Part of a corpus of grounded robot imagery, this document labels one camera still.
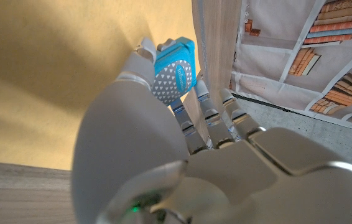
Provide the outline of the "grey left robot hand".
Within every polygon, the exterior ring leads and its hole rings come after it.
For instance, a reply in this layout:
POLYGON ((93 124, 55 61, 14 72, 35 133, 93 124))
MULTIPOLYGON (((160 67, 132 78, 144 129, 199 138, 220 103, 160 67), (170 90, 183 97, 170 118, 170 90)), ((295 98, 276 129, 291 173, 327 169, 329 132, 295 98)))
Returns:
POLYGON ((76 139, 78 223, 352 223, 352 164, 285 128, 264 129, 227 90, 239 141, 193 76, 186 38, 131 52, 76 139))

